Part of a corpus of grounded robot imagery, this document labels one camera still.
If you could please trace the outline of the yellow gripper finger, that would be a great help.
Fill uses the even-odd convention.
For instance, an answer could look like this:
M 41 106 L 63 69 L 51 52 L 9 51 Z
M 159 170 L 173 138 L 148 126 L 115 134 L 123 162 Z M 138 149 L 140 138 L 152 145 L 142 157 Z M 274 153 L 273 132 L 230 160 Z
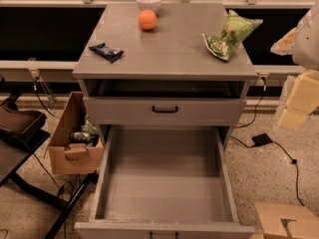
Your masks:
M 319 72 L 310 70 L 299 75 L 293 84 L 277 125 L 293 131 L 319 107 Z

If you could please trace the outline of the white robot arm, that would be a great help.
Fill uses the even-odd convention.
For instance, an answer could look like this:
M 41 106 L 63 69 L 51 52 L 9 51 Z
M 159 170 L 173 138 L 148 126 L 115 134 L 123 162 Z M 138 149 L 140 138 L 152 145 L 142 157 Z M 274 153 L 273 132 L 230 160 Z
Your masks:
M 284 37 L 270 48 L 276 55 L 291 55 L 305 71 L 293 83 L 276 126 L 299 128 L 319 107 L 319 4 L 315 4 Z

